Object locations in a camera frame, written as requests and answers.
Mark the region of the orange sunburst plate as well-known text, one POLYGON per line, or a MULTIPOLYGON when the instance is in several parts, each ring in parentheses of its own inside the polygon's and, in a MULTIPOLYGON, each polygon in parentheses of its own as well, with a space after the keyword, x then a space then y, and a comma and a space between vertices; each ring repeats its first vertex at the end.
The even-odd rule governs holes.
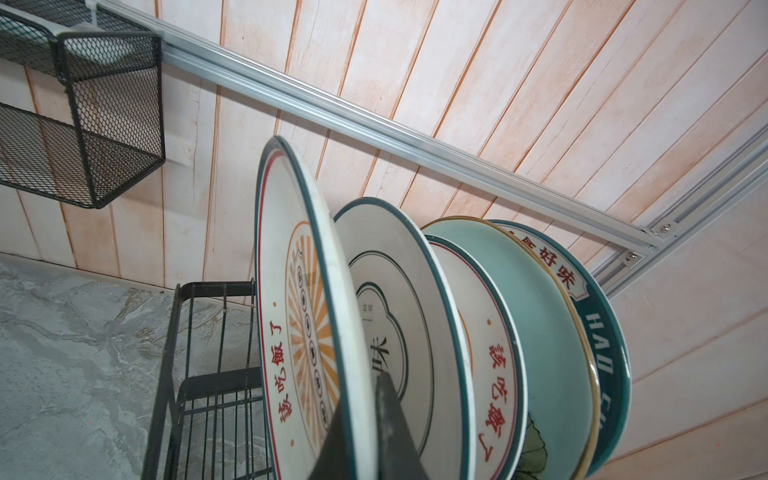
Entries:
POLYGON ((426 236, 466 335, 475 394, 477 479, 512 479, 525 440, 528 385, 518 332, 496 283, 457 243, 426 236))
POLYGON ((309 479, 344 400, 357 479, 376 478, 373 380, 350 269, 314 175, 279 136, 260 159, 254 260, 275 477, 309 479))

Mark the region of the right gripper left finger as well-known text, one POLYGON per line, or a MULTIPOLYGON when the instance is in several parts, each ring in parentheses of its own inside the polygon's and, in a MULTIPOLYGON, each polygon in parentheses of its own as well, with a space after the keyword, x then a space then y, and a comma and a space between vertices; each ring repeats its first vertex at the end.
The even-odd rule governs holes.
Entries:
POLYGON ((349 423, 348 403, 342 400, 334 411, 328 433, 309 479, 358 478, 349 423))

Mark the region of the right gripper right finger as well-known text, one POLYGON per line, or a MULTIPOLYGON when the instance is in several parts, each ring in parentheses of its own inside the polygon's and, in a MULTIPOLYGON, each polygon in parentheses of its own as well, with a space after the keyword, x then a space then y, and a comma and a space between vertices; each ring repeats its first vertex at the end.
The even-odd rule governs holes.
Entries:
POLYGON ((388 372, 376 379, 375 412, 379 479, 427 479, 388 372))

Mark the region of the green rim white plate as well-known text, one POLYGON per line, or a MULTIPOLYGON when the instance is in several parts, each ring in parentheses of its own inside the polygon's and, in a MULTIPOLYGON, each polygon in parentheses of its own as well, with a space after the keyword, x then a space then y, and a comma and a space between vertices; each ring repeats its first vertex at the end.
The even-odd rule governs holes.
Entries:
POLYGON ((553 272, 581 319, 596 361, 600 384, 600 431, 587 475, 593 476, 612 456, 631 409, 632 373, 625 338, 614 309, 586 267, 564 246, 530 226, 494 219, 517 236, 553 272))

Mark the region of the white plate green clover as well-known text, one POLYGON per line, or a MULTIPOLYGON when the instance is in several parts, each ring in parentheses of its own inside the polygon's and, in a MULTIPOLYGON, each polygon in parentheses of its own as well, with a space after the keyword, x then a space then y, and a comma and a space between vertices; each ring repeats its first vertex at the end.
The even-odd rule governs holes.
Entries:
POLYGON ((334 218, 361 311, 368 365, 390 375, 430 479, 475 475, 468 344, 444 271, 398 207, 355 199, 334 218))

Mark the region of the black two-tier dish rack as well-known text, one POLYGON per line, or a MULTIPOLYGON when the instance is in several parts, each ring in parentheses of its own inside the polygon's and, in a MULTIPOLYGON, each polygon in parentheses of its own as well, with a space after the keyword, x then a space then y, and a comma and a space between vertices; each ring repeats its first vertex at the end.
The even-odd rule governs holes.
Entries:
POLYGON ((141 476, 273 479, 255 282, 174 291, 141 476))

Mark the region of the mint green flower plate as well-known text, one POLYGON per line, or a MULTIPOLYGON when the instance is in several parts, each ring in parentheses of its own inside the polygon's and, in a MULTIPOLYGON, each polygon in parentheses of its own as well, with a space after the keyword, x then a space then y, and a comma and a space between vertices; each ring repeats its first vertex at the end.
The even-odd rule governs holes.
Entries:
POLYGON ((427 224, 474 258, 506 301, 520 338, 528 410, 547 453, 537 479, 583 479, 599 434, 596 362, 581 319, 555 275, 517 236, 486 220, 456 216, 427 224))

